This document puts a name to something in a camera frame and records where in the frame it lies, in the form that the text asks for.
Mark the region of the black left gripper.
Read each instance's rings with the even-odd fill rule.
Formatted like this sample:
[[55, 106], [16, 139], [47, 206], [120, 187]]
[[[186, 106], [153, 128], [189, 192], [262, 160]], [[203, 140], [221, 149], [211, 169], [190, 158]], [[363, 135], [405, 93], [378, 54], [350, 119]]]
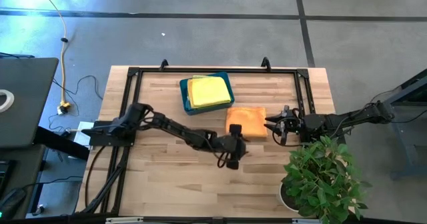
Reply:
[[226, 160], [226, 167], [232, 170], [238, 170], [240, 162], [238, 160], [238, 140], [242, 136], [242, 126], [230, 124], [229, 134], [215, 138], [215, 149], [220, 154], [229, 153], [230, 157]]

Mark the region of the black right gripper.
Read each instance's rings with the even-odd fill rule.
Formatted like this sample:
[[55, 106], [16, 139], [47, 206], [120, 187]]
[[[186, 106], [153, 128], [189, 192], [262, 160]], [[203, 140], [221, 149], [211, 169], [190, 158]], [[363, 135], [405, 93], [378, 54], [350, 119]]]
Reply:
[[298, 133], [300, 131], [301, 116], [298, 108], [291, 109], [288, 105], [285, 105], [282, 114], [266, 117], [265, 120], [276, 123], [265, 124], [264, 126], [272, 133], [280, 135], [281, 146], [286, 146], [289, 132]]

